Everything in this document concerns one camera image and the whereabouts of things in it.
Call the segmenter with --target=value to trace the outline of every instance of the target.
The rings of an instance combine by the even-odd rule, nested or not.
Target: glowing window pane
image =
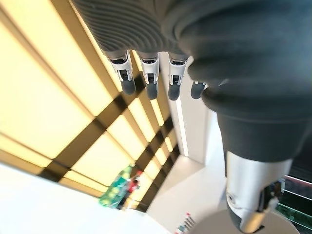
[[[72,167],[106,186],[133,161],[109,136],[104,133]]]
[[[0,131],[55,158],[92,120],[1,23],[0,35]]]
[[[2,134],[0,134],[0,149],[40,167],[46,167],[52,161],[6,138]]]
[[[155,112],[156,118],[157,118],[157,122],[160,126],[164,125],[164,119],[162,117],[157,99],[151,100],[151,104],[152,104],[152,108]]]
[[[171,141],[170,141],[169,137],[165,138],[165,143],[167,145],[167,148],[168,148],[169,152],[172,152],[173,148],[172,148],[172,144],[171,144]]]
[[[143,144],[124,115],[120,115],[107,131],[123,146],[134,160],[137,160],[144,151]]]
[[[41,0],[3,0],[2,4],[53,70],[97,116],[112,101],[112,97],[52,3]]]
[[[159,161],[160,165],[164,165],[165,162],[167,161],[167,157],[164,153],[164,151],[162,150],[162,148],[159,148],[156,153],[155,153],[155,156],[157,158],[157,160]]]
[[[158,167],[157,164],[153,160],[151,160],[147,164],[144,171],[150,178],[155,179],[158,172],[160,171],[160,167]]]
[[[151,123],[144,111],[142,103],[139,98],[135,98],[133,102],[128,106],[131,114],[135,118],[138,126],[140,127],[143,135],[145,136],[148,142],[151,142],[153,137],[155,136],[155,132],[151,126]]]
[[[98,190],[100,192],[105,192],[107,190],[107,188],[99,183],[96,183],[95,181],[83,176],[83,175],[80,175],[79,173],[77,172],[74,172],[74,171],[68,171],[65,175],[64,175],[65,178],[68,178],[68,179],[71,179],[73,181],[76,181],[80,184],[83,184],[85,186],[88,186],[90,188],[93,188],[95,190]]]

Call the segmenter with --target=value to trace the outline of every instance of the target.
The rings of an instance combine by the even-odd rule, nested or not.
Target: white wall
[[[189,157],[180,155],[175,161],[174,166],[170,170],[157,195],[160,195],[178,183],[183,182],[186,178],[190,177],[202,168],[204,168],[203,164],[198,163]]]
[[[162,185],[165,191],[156,195],[147,211],[148,215],[170,232],[183,221],[186,212],[190,212],[196,221],[218,209],[226,178],[221,134],[217,125],[213,126],[213,132],[207,142],[207,166],[185,179],[180,179],[183,177],[183,171],[188,170],[188,163],[190,167],[194,165],[194,161],[190,160],[187,163],[180,160],[180,157]]]
[[[1,234],[169,234],[148,215],[0,164]]]

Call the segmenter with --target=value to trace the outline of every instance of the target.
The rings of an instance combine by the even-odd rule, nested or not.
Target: ribbed rubber sleeve
[[[167,51],[184,54],[177,42],[160,32],[155,12],[138,0],[73,0],[103,51]]]

